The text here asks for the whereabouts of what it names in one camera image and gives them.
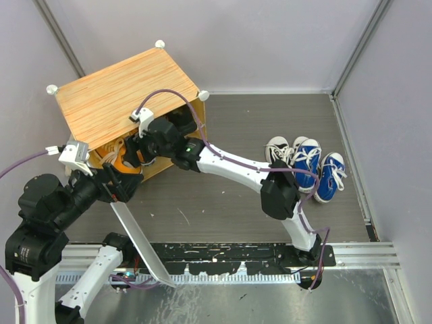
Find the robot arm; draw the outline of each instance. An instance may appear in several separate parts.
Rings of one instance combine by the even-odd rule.
[[[237,157],[211,144],[208,147],[201,139],[185,138],[179,126],[168,119],[154,119],[151,111],[145,108],[139,113],[133,112],[131,118],[139,122],[140,127],[135,136],[126,139],[128,162],[137,161],[139,151],[146,161],[167,157],[181,169],[215,174],[251,188],[260,194],[264,213],[282,222],[299,258],[306,264],[317,260],[321,238],[313,232],[304,213],[298,211],[300,193],[292,172],[269,171],[287,168],[284,162],[269,165]]]
[[[85,164],[86,154],[84,143],[68,142],[59,160],[73,169],[69,184],[63,186],[54,175],[43,174],[27,182],[18,200],[23,221],[6,242],[5,264],[24,300],[17,312],[24,308],[27,323],[83,323],[93,298],[132,246],[127,237],[123,238],[128,246],[118,234],[108,235],[74,291],[54,303],[61,252],[68,243],[64,231],[96,200],[127,202],[142,181],[141,175],[120,173],[112,165],[91,169]]]

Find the sneaker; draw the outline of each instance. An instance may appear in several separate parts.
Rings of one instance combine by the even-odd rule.
[[[330,153],[320,165],[320,182],[314,198],[318,203],[328,203],[337,190],[343,190],[342,178],[346,178],[344,158],[339,153]]]
[[[304,136],[297,137],[294,141],[294,155],[290,161],[291,167],[307,170],[318,175],[318,163],[321,157],[321,147],[316,140]],[[296,172],[298,189],[309,193],[315,185],[315,179],[304,173]]]
[[[292,153],[294,153],[294,150],[290,148],[288,141],[282,136],[273,137],[265,145],[265,159],[270,164],[273,164],[276,160],[282,160],[288,164]]]

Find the wooden box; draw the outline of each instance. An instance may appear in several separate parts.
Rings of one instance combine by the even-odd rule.
[[[129,120],[131,112],[155,90],[168,88],[181,93],[196,109],[205,130],[205,105],[198,99],[198,87],[164,49],[154,48],[61,86],[56,99],[72,136],[88,143],[90,150],[116,141],[138,127]],[[185,102],[170,93],[156,94],[146,104],[155,118]],[[199,131],[190,136],[200,138]],[[90,162],[95,163],[95,152]],[[158,157],[144,167],[147,180],[171,166]]]

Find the blue sneaker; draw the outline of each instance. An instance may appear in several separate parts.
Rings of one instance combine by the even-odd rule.
[[[320,165],[320,182],[314,198],[318,203],[328,203],[337,190],[343,190],[342,178],[346,178],[344,158],[339,153],[330,153]]]
[[[297,137],[293,144],[294,155],[291,166],[296,169],[308,170],[318,175],[318,163],[321,157],[321,147],[316,140],[304,136]],[[315,185],[315,179],[308,174],[296,172],[298,189],[309,193]]]

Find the white shoelace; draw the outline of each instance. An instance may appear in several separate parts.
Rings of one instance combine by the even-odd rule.
[[[347,177],[345,172],[340,167],[337,167],[337,165],[333,162],[332,159],[330,159],[330,163],[323,165],[323,167],[327,167],[327,166],[331,168],[331,174],[336,182],[337,189],[339,189],[340,191],[345,189],[345,186],[342,183],[342,178]]]
[[[279,148],[274,144],[268,144],[266,146],[270,147],[271,155],[274,159],[288,162],[291,155],[294,154],[294,149],[292,147],[285,146],[284,148]]]
[[[124,145],[123,138],[118,138],[114,143],[114,151],[109,152],[107,155],[105,155],[101,159],[100,163],[104,164],[105,162],[107,162],[110,164],[114,164],[115,160],[117,160],[117,158],[119,156],[120,149],[122,148],[123,145]]]
[[[306,160],[306,165],[309,168],[309,171],[311,170],[311,160],[314,156],[319,155],[321,153],[320,147],[315,147],[312,150],[309,151],[309,153],[304,152],[304,149],[302,151],[298,151],[291,160],[291,165],[294,165],[294,162],[304,161]]]

